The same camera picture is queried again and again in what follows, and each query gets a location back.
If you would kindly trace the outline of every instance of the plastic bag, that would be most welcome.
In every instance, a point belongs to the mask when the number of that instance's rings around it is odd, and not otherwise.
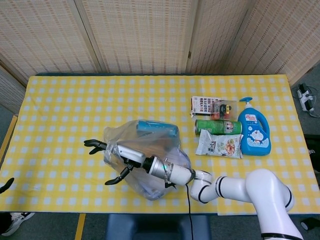
[[[180,150],[179,129],[176,125],[150,120],[134,120],[119,127],[104,129],[104,162],[120,173],[126,165],[121,158],[117,145],[138,150],[146,157],[157,156],[163,161],[190,168],[189,157]],[[134,167],[124,178],[129,186],[149,200],[157,200],[170,192],[173,187],[165,188],[163,179],[152,176],[143,168]]]
[[[195,154],[241,159],[240,143],[242,137],[242,134],[212,135],[202,129]]]

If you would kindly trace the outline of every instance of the transparent plastic bag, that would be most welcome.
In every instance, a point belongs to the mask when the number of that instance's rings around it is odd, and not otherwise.
[[[126,165],[121,158],[118,145],[138,150],[146,157],[157,156],[163,161],[190,168],[189,157],[180,149],[179,129],[176,125],[151,121],[134,120],[119,127],[104,129],[104,162],[120,173]],[[134,167],[124,178],[129,186],[149,200],[157,200],[170,192],[165,181],[148,174],[143,168]]]

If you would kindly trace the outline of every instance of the blue chair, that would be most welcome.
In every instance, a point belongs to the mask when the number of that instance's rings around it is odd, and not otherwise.
[[[194,240],[211,240],[209,217],[191,215]],[[110,214],[106,240],[191,240],[187,214]]]

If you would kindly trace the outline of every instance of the woven panel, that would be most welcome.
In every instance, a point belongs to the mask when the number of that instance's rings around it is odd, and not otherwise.
[[[0,2],[0,52],[26,78],[97,72],[66,0]]]
[[[320,52],[319,0],[259,0],[239,32],[227,74],[278,74],[288,79]]]
[[[26,89],[0,67],[0,104],[18,114]]]
[[[83,6],[109,72],[184,71],[191,0],[84,0]]]
[[[194,74],[220,73],[242,22],[249,0],[204,0],[203,12],[192,49],[191,66]]]

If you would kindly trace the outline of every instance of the green can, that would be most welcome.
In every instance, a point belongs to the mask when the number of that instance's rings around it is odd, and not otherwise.
[[[201,129],[215,135],[235,135],[241,134],[242,125],[239,121],[195,120],[194,133],[200,134]]]

